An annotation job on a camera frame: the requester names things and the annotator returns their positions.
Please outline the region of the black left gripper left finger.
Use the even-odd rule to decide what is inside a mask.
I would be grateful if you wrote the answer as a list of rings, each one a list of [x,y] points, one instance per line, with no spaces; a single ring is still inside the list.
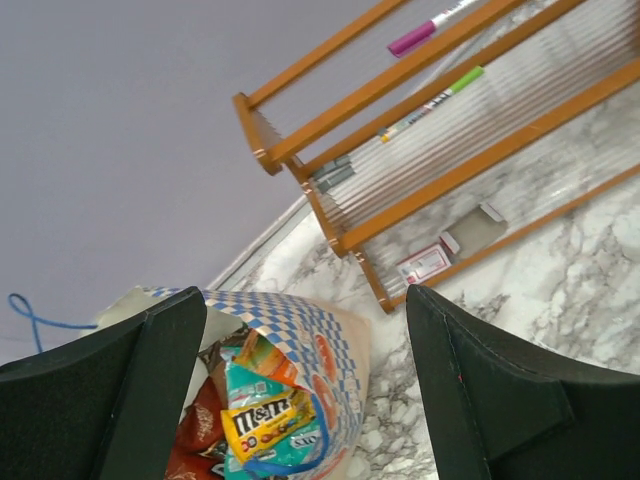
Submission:
[[[163,478],[205,322],[189,287],[2,366],[2,478]]]

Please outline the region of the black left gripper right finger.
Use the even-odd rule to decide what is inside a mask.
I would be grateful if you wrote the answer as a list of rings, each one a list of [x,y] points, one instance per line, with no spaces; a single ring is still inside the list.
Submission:
[[[635,479],[639,378],[536,346],[412,286],[406,314],[442,479]]]

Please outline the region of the teal snack bag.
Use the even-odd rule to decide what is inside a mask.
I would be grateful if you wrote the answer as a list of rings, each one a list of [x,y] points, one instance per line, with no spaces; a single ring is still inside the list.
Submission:
[[[222,348],[225,363],[227,409],[236,409],[293,388],[282,383],[254,374],[234,362],[240,352],[236,348]],[[300,428],[271,449],[241,465],[228,446],[224,463],[224,477],[227,479],[266,479],[273,476],[285,477],[315,459],[316,442],[320,439],[320,427],[315,417],[308,425]]]

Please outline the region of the yellow M&M's candy bag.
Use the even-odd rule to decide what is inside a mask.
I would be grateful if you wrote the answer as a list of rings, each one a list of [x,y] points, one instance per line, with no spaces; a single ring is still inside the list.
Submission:
[[[221,411],[228,446],[241,465],[284,440],[314,418],[311,394],[290,389],[257,403]]]

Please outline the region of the checkered paper bag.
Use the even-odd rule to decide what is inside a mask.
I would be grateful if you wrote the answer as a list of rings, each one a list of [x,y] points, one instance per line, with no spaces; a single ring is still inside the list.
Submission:
[[[92,333],[181,291],[134,288],[99,315],[98,328]],[[344,478],[363,422],[369,375],[368,322],[329,304],[286,294],[199,291],[206,322],[197,354],[242,325],[257,330],[294,363],[303,385],[322,404],[329,429],[327,453],[309,477]]]

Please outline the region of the brown sea salt snack bag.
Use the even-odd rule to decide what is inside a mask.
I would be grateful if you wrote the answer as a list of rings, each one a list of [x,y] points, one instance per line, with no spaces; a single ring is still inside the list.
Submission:
[[[223,336],[219,340],[216,340],[208,348],[201,350],[198,353],[198,358],[205,364],[207,372],[212,375],[217,366],[223,362],[223,358],[220,353],[222,348],[242,348],[248,334],[249,328],[247,326],[243,326],[236,331]]]

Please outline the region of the orange snack bag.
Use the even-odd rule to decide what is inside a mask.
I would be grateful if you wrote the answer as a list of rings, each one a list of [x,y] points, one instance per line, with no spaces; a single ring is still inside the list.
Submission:
[[[298,370],[278,348],[256,330],[251,330],[234,362],[267,379],[295,387]]]

